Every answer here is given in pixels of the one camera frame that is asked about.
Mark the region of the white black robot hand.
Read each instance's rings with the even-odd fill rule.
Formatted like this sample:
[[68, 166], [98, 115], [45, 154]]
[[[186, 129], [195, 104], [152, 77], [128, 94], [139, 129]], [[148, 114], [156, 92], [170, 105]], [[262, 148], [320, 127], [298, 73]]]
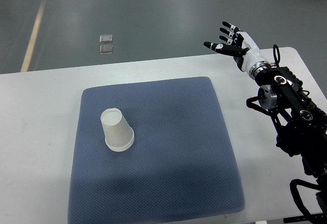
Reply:
[[222, 43], [206, 41], [203, 45], [214, 52], [234, 58], [240, 71], [251, 74], [254, 66], [259, 63], [268, 63], [260, 54], [260, 49], [254, 40], [238, 27], [228, 22], [222, 22], [219, 36]]

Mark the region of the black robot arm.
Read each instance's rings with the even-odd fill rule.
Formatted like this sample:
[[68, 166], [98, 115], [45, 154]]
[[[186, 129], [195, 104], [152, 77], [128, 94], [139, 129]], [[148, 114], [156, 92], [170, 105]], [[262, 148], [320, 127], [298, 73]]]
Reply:
[[[246, 105], [270, 116], [277, 132], [276, 146], [290, 157], [300, 155], [305, 174], [316, 183], [300, 179], [290, 182], [293, 200], [303, 217], [311, 223], [326, 223], [326, 113], [317, 107], [304, 90], [303, 82], [287, 67], [281, 67], [277, 45], [273, 46], [274, 63], [256, 64], [252, 72], [259, 85], [258, 94]], [[303, 204], [298, 186], [317, 190], [316, 199], [322, 214], [314, 215]]]

